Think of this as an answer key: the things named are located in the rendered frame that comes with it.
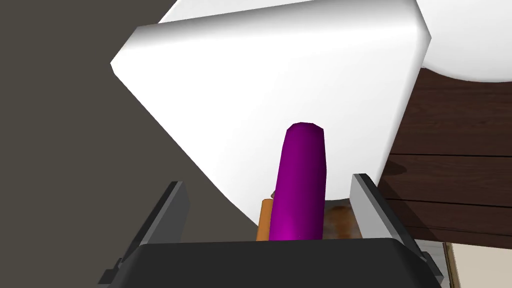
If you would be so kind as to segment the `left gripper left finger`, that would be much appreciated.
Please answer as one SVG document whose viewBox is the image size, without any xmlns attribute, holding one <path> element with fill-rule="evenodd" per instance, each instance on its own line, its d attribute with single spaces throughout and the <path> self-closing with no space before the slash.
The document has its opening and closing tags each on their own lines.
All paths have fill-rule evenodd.
<svg viewBox="0 0 512 288">
<path fill-rule="evenodd" d="M 173 181 L 135 235 L 132 244 L 179 243 L 190 209 L 185 184 Z"/>
</svg>

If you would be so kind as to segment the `purple cylinder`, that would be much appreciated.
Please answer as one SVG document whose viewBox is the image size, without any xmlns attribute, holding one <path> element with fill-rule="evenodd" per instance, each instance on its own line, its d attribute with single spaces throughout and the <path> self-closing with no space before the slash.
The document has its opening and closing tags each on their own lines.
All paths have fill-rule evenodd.
<svg viewBox="0 0 512 288">
<path fill-rule="evenodd" d="M 282 145 L 270 219 L 270 241 L 321 240 L 326 197 L 324 130 L 291 125 Z"/>
</svg>

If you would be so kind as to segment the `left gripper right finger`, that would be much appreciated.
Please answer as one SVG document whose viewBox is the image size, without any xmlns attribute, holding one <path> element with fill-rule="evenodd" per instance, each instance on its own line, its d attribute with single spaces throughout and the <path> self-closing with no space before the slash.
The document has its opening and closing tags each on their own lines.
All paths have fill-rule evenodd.
<svg viewBox="0 0 512 288">
<path fill-rule="evenodd" d="M 351 176 L 349 201 L 363 238 L 392 238 L 404 246 L 417 246 L 367 174 Z"/>
</svg>

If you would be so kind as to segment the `orange cylinder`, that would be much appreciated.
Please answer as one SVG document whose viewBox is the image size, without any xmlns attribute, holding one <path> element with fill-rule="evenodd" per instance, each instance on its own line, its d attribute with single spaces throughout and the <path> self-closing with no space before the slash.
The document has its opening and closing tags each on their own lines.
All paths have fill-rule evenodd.
<svg viewBox="0 0 512 288">
<path fill-rule="evenodd" d="M 269 241 L 273 199 L 264 199 L 261 203 L 256 241 Z"/>
</svg>

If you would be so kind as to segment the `dark brown wooden cabinet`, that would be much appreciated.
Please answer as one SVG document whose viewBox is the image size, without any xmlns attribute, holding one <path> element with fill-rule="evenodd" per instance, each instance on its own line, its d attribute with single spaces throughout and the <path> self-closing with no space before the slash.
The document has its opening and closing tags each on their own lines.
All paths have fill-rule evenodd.
<svg viewBox="0 0 512 288">
<path fill-rule="evenodd" d="M 415 239 L 512 249 L 512 82 L 421 69 L 378 188 Z"/>
</svg>

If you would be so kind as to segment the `brown mottled block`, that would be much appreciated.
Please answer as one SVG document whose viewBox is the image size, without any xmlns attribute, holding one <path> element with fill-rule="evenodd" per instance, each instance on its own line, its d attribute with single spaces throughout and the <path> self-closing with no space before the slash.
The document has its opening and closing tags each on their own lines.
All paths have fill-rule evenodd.
<svg viewBox="0 0 512 288">
<path fill-rule="evenodd" d="M 322 238 L 361 239 L 362 235 L 348 199 L 325 202 Z"/>
</svg>

